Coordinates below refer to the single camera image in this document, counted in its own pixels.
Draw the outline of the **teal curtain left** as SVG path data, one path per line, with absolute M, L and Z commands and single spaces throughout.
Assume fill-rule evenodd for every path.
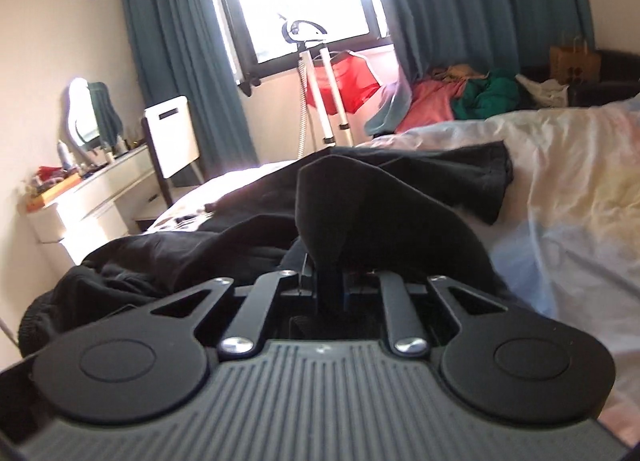
M 257 166 L 213 0 L 122 0 L 146 106 L 183 96 L 205 172 Z

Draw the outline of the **white plastic bag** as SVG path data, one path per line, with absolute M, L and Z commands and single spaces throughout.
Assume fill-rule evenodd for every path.
M 526 78 L 524 74 L 517 74 L 515 80 L 523 86 L 524 90 L 532 97 L 533 102 L 540 108 L 566 108 L 568 101 L 568 86 L 557 80 L 549 79 L 544 82 L 535 82 Z

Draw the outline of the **wavy vanity mirror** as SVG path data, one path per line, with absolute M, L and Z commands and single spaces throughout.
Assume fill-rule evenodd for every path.
M 75 147 L 85 152 L 113 151 L 124 136 L 124 125 L 103 82 L 75 78 L 67 88 L 65 129 Z

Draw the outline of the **green clothing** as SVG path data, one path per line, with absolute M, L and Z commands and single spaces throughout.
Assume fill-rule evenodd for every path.
M 497 69 L 486 78 L 466 82 L 462 95 L 451 100 L 456 120 L 487 120 L 513 111 L 521 101 L 520 84 L 515 74 Z

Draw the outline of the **white dressing table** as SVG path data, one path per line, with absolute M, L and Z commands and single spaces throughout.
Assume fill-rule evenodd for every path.
M 54 271 L 62 275 L 98 247 L 139 233 L 163 212 L 148 148 L 118 158 L 27 218 Z

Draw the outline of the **teal curtain right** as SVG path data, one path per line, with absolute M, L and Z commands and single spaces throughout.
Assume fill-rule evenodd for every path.
M 592 45 L 589 0 L 381 0 L 402 74 L 435 67 L 518 72 L 545 65 L 563 40 Z

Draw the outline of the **black sweatpants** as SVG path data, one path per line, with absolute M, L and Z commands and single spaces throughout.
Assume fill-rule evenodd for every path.
M 276 269 L 387 269 L 446 276 L 504 299 L 510 292 L 463 221 L 498 220 L 513 166 L 501 142 L 448 151 L 333 148 L 231 192 L 193 231 L 119 238 L 35 299 L 18 327 L 34 354 L 59 335 L 127 306 L 216 278 L 249 285 Z

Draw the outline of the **pastel bed duvet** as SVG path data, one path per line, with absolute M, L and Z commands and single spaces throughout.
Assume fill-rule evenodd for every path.
M 498 222 L 475 224 L 495 269 L 542 314 L 600 340 L 616 366 L 601 422 L 639 440 L 639 102 L 442 122 L 373 146 L 409 152 L 503 142 L 514 178 Z

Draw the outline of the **pink clothing pile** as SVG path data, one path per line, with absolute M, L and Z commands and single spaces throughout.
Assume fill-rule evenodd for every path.
M 364 132 L 375 138 L 452 121 L 451 102 L 462 96 L 466 82 L 477 77 L 475 70 L 465 64 L 435 69 L 413 85 L 399 73 L 396 82 L 382 88 L 378 111 L 364 123 Z

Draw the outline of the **white chair with black frame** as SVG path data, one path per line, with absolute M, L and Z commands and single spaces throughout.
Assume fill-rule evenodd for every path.
M 160 193 L 134 218 L 141 233 L 147 231 L 166 210 L 205 183 L 198 165 L 200 148 L 193 129 L 186 96 L 165 100 L 144 110 L 141 126 Z M 195 180 L 176 187 L 172 179 L 190 169 Z

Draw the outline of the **teal curtain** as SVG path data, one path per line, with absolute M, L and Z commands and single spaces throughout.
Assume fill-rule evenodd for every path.
M 257 166 L 213 0 L 122 0 L 146 106 L 183 96 L 205 172 Z
M 435 67 L 518 72 L 545 65 L 563 40 L 592 45 L 589 0 L 381 0 L 402 74 Z

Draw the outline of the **brown paper bag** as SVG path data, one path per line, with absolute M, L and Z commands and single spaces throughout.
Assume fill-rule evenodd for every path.
M 549 50 L 550 78 L 563 85 L 598 83 L 601 55 L 582 36 L 552 45 Z

